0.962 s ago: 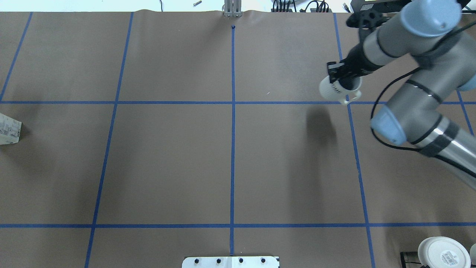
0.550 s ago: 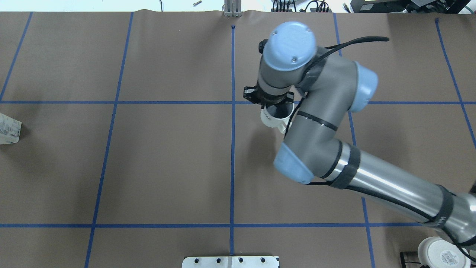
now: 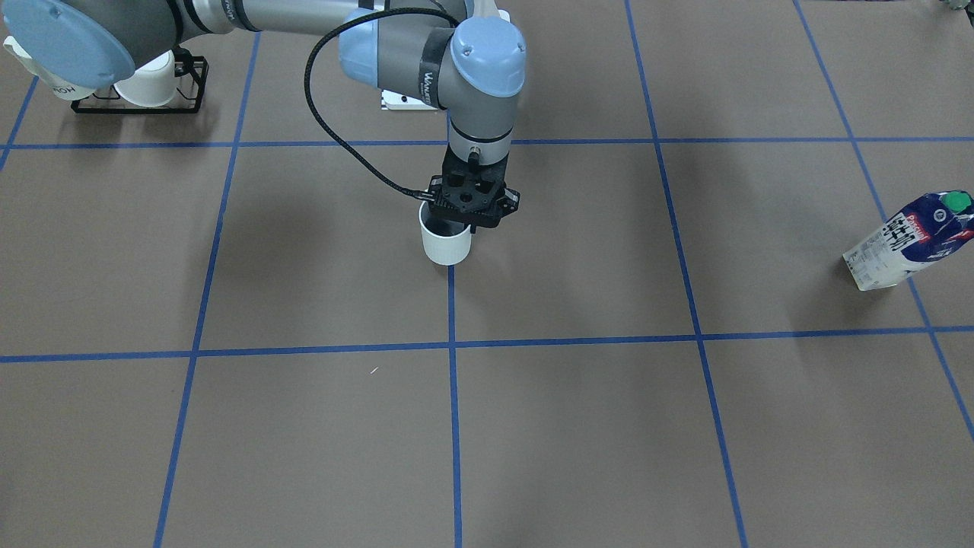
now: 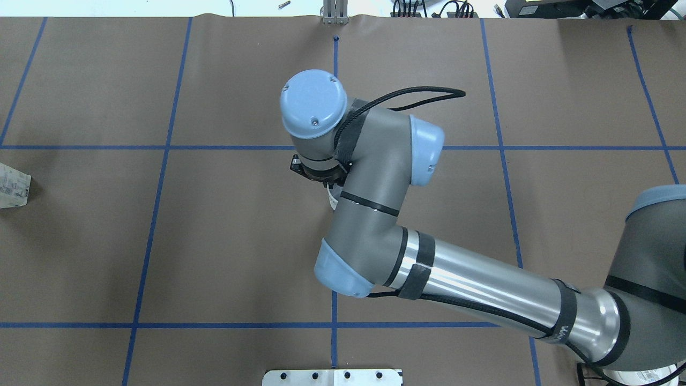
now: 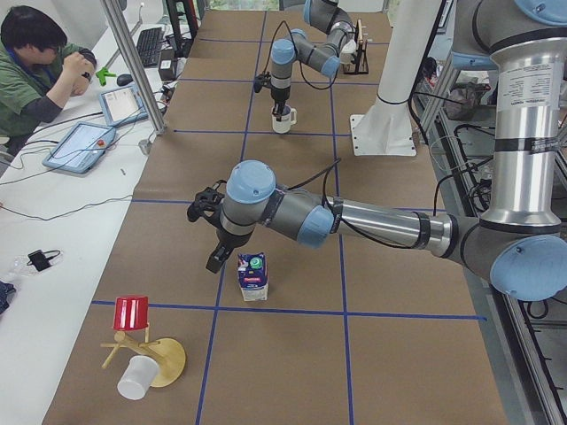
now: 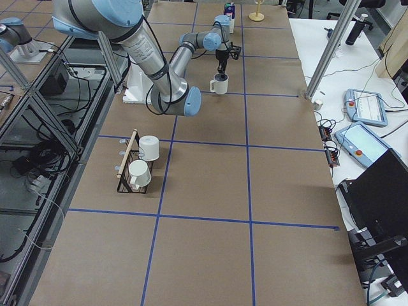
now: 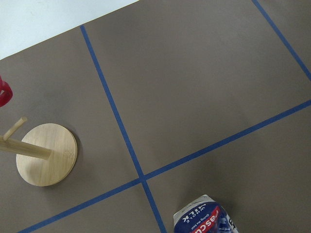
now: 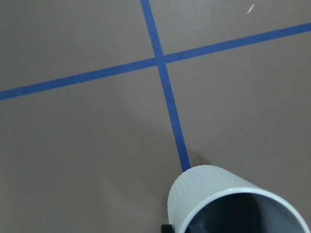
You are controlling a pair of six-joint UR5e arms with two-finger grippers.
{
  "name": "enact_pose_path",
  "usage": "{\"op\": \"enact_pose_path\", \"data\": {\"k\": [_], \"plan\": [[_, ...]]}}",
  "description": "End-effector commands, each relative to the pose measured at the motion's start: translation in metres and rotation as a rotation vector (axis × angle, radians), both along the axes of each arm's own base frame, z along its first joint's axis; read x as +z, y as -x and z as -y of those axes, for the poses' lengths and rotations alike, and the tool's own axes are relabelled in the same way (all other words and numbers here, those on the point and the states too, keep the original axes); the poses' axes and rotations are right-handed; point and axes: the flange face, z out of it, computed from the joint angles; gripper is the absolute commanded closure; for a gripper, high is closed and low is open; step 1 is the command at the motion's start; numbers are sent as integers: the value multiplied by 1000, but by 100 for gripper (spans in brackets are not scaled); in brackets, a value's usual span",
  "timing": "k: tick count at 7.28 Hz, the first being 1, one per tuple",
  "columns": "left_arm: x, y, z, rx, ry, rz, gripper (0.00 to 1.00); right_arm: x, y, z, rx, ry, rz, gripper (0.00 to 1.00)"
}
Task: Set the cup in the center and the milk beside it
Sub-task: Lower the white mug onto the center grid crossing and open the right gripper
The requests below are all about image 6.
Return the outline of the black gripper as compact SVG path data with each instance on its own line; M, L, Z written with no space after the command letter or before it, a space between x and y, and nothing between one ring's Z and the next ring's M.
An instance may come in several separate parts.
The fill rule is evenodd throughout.
M228 59L229 59L229 52L227 50L216 50L215 57L218 60L218 74L221 78L224 77L224 69L227 67Z

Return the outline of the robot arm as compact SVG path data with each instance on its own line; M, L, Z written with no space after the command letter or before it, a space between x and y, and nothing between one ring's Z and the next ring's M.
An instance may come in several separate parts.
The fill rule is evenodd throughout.
M96 40L103 33L120 44L128 56L152 81L151 105L157 115L195 116L201 107L201 92L182 77L197 49L214 51L218 72L225 74L233 44L230 20L225 15L214 19L209 31L186 33L167 61L151 29L145 29L141 1L54 1L52 19L61 33Z

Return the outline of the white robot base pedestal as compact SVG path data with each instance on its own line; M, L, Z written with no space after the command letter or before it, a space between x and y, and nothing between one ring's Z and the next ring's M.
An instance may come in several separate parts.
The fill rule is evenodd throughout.
M147 93L152 85L153 83L142 69L131 61L122 102L127 104L151 104L150 94Z

